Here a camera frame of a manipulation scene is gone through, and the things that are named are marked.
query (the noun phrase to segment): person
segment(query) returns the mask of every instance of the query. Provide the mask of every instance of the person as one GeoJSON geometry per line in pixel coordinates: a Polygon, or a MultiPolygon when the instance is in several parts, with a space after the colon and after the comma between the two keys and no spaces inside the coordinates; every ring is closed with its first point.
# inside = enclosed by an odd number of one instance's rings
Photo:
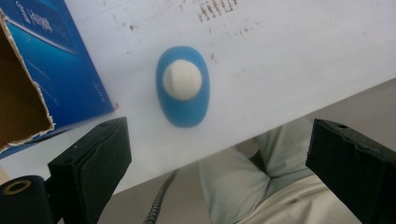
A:
{"type": "Polygon", "coordinates": [[[257,136],[264,172],[236,147],[198,162],[215,224],[360,223],[305,167],[312,123],[297,119],[257,136]]]}

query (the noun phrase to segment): black cable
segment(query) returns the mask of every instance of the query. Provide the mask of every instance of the black cable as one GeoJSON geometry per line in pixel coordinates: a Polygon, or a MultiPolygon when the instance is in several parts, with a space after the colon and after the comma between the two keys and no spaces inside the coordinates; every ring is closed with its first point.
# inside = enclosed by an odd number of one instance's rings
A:
{"type": "Polygon", "coordinates": [[[163,204],[163,197],[165,196],[165,193],[168,190],[169,186],[174,181],[177,172],[178,170],[175,170],[163,183],[163,186],[160,188],[160,191],[158,191],[157,197],[155,198],[154,203],[151,206],[151,210],[146,216],[143,224],[154,224],[157,222],[157,218],[160,215],[161,206],[163,204]]]}

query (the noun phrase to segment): open box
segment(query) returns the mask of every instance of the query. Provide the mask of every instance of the open box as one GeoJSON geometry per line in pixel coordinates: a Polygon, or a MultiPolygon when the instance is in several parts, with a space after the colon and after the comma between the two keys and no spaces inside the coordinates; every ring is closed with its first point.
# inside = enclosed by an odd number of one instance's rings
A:
{"type": "Polygon", "coordinates": [[[0,159],[113,111],[64,1],[0,2],[0,159]]]}

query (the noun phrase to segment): blue oval object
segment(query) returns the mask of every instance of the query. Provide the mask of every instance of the blue oval object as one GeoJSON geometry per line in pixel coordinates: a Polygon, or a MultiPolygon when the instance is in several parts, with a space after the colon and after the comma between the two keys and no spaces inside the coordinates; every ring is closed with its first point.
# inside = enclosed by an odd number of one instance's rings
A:
{"type": "Polygon", "coordinates": [[[169,122],[180,128],[190,128],[201,123],[209,105],[210,88],[205,60],[197,50],[180,46],[164,52],[157,64],[156,86],[161,108],[169,122]],[[172,97],[163,86],[165,70],[176,60],[193,63],[202,76],[201,89],[187,101],[172,97]]]}

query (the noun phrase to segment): trousers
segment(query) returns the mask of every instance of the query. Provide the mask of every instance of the trousers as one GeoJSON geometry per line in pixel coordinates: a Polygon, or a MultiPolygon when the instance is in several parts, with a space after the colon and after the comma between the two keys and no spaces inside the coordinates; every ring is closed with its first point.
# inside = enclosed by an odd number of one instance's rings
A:
{"type": "Polygon", "coordinates": [[[305,166],[312,126],[307,118],[301,118],[257,136],[264,172],[236,147],[199,161],[212,222],[238,222],[274,193],[313,175],[305,166]]]}

